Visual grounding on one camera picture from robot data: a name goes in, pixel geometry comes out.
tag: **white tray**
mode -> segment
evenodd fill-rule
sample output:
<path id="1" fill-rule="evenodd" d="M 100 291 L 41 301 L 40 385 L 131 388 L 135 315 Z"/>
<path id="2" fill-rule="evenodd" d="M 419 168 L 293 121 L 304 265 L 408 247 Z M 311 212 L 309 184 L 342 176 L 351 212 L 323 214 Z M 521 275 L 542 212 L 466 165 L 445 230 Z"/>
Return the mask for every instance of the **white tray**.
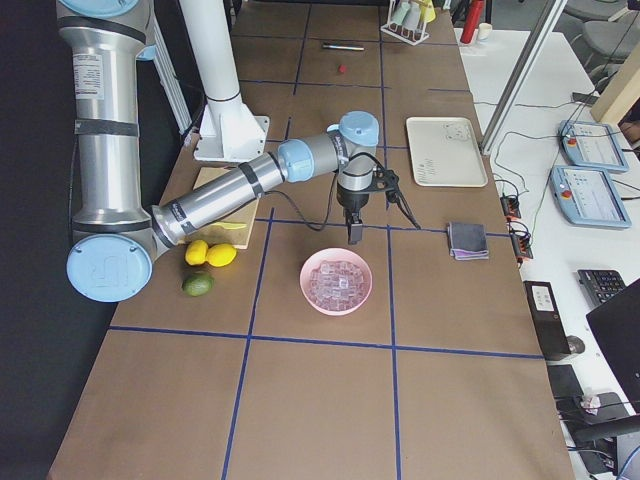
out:
<path id="1" fill-rule="evenodd" d="M 413 178 L 424 187 L 483 187 L 485 172 L 471 122 L 461 117 L 411 117 L 407 135 Z"/>

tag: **pen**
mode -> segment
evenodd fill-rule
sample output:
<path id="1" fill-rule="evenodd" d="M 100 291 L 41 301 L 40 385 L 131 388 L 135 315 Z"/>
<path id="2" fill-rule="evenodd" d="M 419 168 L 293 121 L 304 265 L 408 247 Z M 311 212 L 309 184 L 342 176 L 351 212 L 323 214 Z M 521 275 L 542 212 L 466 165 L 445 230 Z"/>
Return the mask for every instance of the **pen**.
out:
<path id="1" fill-rule="evenodd" d="M 323 43 L 322 48 L 326 48 L 328 50 L 353 50 L 357 52 L 361 52 L 364 50 L 364 47 L 361 45 L 347 45 L 341 43 Z"/>

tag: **white desk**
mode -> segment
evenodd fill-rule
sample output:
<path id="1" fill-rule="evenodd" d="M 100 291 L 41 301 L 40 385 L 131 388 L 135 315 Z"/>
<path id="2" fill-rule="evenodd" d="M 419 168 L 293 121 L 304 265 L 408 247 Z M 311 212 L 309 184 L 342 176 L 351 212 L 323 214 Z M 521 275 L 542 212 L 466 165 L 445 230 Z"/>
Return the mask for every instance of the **white desk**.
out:
<path id="1" fill-rule="evenodd" d="M 469 85 L 476 102 L 476 111 L 484 131 L 506 82 L 511 75 L 529 32 L 494 31 L 489 39 L 469 46 L 461 45 L 462 60 Z M 517 104 L 557 106 L 571 100 L 571 92 L 591 92 L 593 84 L 584 72 L 565 37 L 553 33 L 548 38 L 532 73 L 526 79 Z M 533 137 L 554 135 L 557 126 L 575 111 L 576 104 L 560 108 L 532 108 L 515 106 L 491 152 L 493 172 L 515 183 L 522 191 L 524 186 L 517 175 L 496 165 L 496 153 L 501 145 L 497 161 L 524 177 L 528 193 L 520 197 L 523 222 L 533 232 L 534 260 L 525 262 L 521 269 L 523 280 L 548 281 L 558 303 L 558 309 L 567 335 L 575 335 L 585 342 L 585 353 L 571 359 L 578 380 L 586 394 L 615 392 L 622 401 L 627 398 L 620 389 L 609 366 L 603 360 L 593 335 L 589 331 L 585 315 L 591 306 L 582 291 L 576 271 L 580 268 L 615 269 L 627 284 L 640 277 L 640 201 L 625 202 L 633 227 L 624 230 L 604 230 L 576 227 L 562 216 L 546 189 L 551 166 L 567 164 L 562 153 L 558 154 L 555 138 L 531 140 L 506 132 L 515 131 Z M 593 121 L 588 108 L 579 117 Z M 628 143 L 619 136 L 623 148 Z M 640 163 L 628 153 L 630 171 L 613 178 L 640 186 Z M 506 193 L 514 193 L 506 185 Z M 636 196 L 625 187 L 616 185 L 622 196 Z M 577 454 L 571 454 L 576 478 L 589 478 Z M 600 478 L 613 478 L 602 475 Z"/>

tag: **lime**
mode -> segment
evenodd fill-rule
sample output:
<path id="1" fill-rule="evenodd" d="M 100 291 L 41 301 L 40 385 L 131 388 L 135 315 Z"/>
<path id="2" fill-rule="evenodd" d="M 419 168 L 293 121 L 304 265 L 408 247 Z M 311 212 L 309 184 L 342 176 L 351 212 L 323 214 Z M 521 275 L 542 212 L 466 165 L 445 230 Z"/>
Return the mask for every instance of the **lime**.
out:
<path id="1" fill-rule="evenodd" d="M 199 297 L 213 288 L 213 277 L 207 272 L 194 272 L 182 282 L 182 291 L 190 297 Z"/>
<path id="2" fill-rule="evenodd" d="M 207 263 L 213 267 L 224 267 L 233 262 L 238 251 L 229 243 L 219 243 L 207 251 Z"/>

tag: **pink bowl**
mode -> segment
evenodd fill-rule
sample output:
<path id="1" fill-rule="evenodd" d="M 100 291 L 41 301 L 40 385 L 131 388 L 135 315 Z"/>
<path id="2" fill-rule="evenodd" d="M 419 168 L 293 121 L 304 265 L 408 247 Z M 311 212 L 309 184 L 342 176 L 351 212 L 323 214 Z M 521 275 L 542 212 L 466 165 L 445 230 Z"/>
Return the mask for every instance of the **pink bowl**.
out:
<path id="1" fill-rule="evenodd" d="M 322 307 L 319 307 L 311 300 L 311 297 L 309 295 L 309 292 L 311 290 L 311 285 L 310 285 L 311 272 L 317 268 L 320 268 L 320 264 L 325 261 L 351 262 L 352 264 L 360 268 L 360 270 L 362 270 L 366 293 L 362 301 L 358 303 L 355 307 L 349 308 L 347 310 L 339 310 L 339 311 L 326 310 Z M 372 282 L 371 269 L 369 268 L 369 265 L 367 265 L 367 262 L 365 262 L 362 259 L 362 257 L 360 257 L 359 255 L 353 253 L 350 250 L 345 250 L 344 248 L 327 248 L 325 250 L 320 250 L 319 252 L 314 253 L 307 259 L 307 261 L 302 266 L 302 270 L 300 271 L 300 288 L 302 289 L 304 298 L 307 299 L 307 301 L 311 304 L 313 308 L 315 308 L 319 312 L 324 313 L 325 315 L 340 316 L 340 315 L 347 315 L 351 312 L 355 312 L 358 308 L 360 308 L 360 306 L 364 302 L 367 301 L 367 298 L 369 298 L 369 294 L 371 293 L 372 286 L 373 286 L 373 282 Z"/>

